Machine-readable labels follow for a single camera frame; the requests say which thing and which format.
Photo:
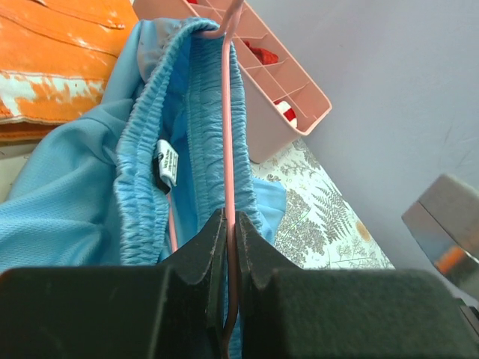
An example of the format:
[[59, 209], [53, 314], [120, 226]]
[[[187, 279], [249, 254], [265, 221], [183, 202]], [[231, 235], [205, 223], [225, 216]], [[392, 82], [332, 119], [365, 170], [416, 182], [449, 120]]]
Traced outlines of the light blue shorts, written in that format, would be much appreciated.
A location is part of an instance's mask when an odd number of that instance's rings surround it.
[[140, 21], [101, 103], [37, 145], [1, 205], [1, 356], [285, 357], [285, 209], [252, 175], [223, 27]]

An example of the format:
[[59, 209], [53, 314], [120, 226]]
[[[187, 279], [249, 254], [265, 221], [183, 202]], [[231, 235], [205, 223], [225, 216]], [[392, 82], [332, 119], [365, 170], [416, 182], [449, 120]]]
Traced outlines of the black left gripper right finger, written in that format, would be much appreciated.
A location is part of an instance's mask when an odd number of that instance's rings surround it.
[[307, 270], [236, 222], [244, 358], [476, 358], [478, 334], [435, 276]]

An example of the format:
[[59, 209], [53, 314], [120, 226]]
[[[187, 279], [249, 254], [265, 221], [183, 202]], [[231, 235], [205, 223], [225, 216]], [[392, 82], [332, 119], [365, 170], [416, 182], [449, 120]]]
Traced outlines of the pink wire hanger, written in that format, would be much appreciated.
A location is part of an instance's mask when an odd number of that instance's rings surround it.
[[172, 254], [163, 266], [170, 270], [168, 300], [162, 314], [159, 341], [163, 358], [228, 358], [237, 321], [238, 278], [235, 233], [234, 151], [231, 123], [231, 40], [240, 20], [241, 1], [231, 2], [219, 29], [206, 38], [222, 44], [222, 140], [225, 207], [205, 228], [179, 247], [174, 216], [168, 216]]

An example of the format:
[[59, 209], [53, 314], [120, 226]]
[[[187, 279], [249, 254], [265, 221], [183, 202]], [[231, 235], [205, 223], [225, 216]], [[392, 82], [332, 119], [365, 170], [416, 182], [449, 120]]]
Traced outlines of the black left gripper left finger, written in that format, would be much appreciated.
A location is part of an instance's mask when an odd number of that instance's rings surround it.
[[220, 358], [226, 218], [153, 266], [10, 269], [3, 358]]

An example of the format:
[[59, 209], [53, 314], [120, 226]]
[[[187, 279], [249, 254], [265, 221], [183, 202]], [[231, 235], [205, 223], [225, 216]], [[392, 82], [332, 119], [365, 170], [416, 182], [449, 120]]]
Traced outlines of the orange bleached denim shorts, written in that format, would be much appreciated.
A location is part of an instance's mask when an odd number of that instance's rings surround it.
[[1, 142], [40, 139], [98, 105], [137, 21], [130, 1], [2, 1]]

